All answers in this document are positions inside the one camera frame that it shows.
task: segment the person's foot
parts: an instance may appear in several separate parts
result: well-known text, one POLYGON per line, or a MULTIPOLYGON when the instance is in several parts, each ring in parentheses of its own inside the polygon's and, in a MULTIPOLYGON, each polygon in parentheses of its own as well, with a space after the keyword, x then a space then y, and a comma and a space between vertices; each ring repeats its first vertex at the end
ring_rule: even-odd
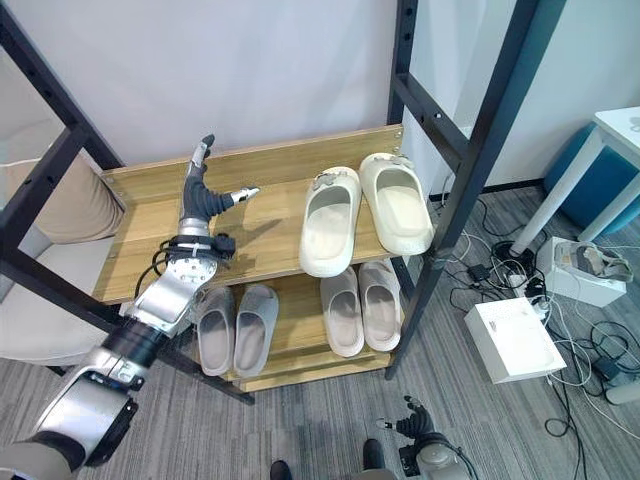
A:
POLYGON ((384 468, 384 453, 382 445, 375 438, 364 442, 362 449, 362 464, 365 470, 384 468))
POLYGON ((284 460, 278 460, 271 464, 269 478, 271 480, 293 480, 289 465, 284 460))

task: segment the robotic hand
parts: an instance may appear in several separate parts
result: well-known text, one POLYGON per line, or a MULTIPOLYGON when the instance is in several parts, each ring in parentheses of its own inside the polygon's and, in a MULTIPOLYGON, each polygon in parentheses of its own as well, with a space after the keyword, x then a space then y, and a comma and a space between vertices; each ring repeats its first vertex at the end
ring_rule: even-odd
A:
POLYGON ((63 480, 82 466, 105 463, 129 429, 139 390, 160 348, 186 324, 196 293, 230 260, 235 241, 209 235, 209 221, 260 190, 246 187, 217 194, 203 181, 204 159, 214 136, 196 147, 184 182, 178 235, 163 242, 165 271, 125 313, 125 321, 64 377, 64 384, 37 421, 31 438, 0 453, 0 480, 63 480))
POLYGON ((413 413, 395 425, 383 418, 376 425, 385 430, 395 430, 414 440, 399 450, 405 476, 424 475, 430 480, 477 480, 478 474, 462 449, 453 446, 447 437, 434 430, 429 412, 419 400, 407 395, 407 407, 413 413))

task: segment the table leg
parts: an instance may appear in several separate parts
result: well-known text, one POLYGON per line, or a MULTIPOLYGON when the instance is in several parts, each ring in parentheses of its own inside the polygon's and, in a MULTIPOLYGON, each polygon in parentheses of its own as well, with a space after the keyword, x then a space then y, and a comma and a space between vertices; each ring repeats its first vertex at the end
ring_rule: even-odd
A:
POLYGON ((520 256, 533 239, 540 233, 553 214, 558 210, 562 202, 569 196, 571 190, 580 181, 591 164, 602 151, 602 139, 600 129, 594 128, 587 140, 578 151, 567 170, 562 174, 556 186, 549 192, 547 198, 542 202, 540 208, 533 215, 527 226, 522 230, 511 247, 511 255, 520 256))
POLYGON ((633 177, 624 190, 578 235, 578 240, 590 242, 596 238, 638 195, 640 195, 640 173, 633 177))

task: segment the slide sandal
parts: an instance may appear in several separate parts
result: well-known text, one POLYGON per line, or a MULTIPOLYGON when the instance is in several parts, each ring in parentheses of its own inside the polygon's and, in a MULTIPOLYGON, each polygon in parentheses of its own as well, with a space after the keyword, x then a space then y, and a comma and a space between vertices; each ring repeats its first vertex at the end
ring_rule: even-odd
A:
POLYGON ((259 374, 267 363, 278 318, 278 295, 265 285, 247 288, 236 320, 233 367, 244 378, 259 374))
POLYGON ((374 350, 388 352, 400 342, 400 283, 389 260, 367 262, 358 272, 364 338, 374 350))
POLYGON ((353 257, 360 180, 348 167, 318 175, 309 191, 300 238, 300 267, 312 277, 335 277, 353 257))
POLYGON ((235 305, 231 289, 215 288, 198 307, 196 325, 200 365, 205 375, 222 375, 233 362, 235 305))
POLYGON ((396 255, 426 252, 434 230, 413 164, 374 153, 360 164, 360 180, 382 246, 396 255))
POLYGON ((324 327, 331 350, 342 357, 356 355, 364 346, 358 279, 347 267, 337 277, 320 281, 324 327))

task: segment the floor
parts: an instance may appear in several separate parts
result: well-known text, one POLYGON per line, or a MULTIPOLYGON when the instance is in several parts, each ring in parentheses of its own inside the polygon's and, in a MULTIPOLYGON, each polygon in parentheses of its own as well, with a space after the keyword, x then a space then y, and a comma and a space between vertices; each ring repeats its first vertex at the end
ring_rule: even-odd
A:
MULTIPOLYGON (((509 230, 526 222, 542 200, 534 188, 486 194, 490 228, 509 230)), ((495 239, 480 227, 476 205, 469 233, 495 239)), ((571 238, 577 230, 561 215, 550 233, 571 238)), ((640 221, 601 243, 639 245, 640 221)), ((461 239, 456 252, 466 247, 461 239)), ((622 251, 640 272, 640 250, 622 251)), ((467 260, 485 262, 487 252, 474 241, 467 260)), ((455 272, 460 267, 447 267, 455 272)), ((462 446, 481 479, 570 479, 576 457, 575 438, 553 438, 544 430, 561 407, 544 379, 492 385, 464 326, 464 313, 449 305, 455 281, 443 276, 399 373, 392 381, 382 371, 350 375, 256 395, 244 406, 196 381, 157 364, 137 395, 140 410, 132 430, 111 461, 86 469, 81 479, 263 479, 269 465, 285 459, 298 479, 347 479, 360 468, 368 437, 384 446, 389 468, 402 477, 398 447, 407 442, 375 427, 379 417, 399 419, 409 412, 402 400, 411 394, 432 413, 437 428, 462 446)), ((457 292, 456 301, 471 308, 474 294, 457 292)), ((560 299, 569 328, 576 335, 585 325, 573 313, 573 302, 560 299)), ((613 319, 640 336, 640 281, 628 294, 599 310, 580 304, 592 321, 613 319)), ((0 446, 24 438, 43 407, 56 377, 48 370, 0 360, 0 446)), ((628 437, 597 414, 577 389, 569 392, 585 444, 589 478, 637 479, 640 441, 628 437)), ((640 432, 638 403, 604 412, 640 432)))

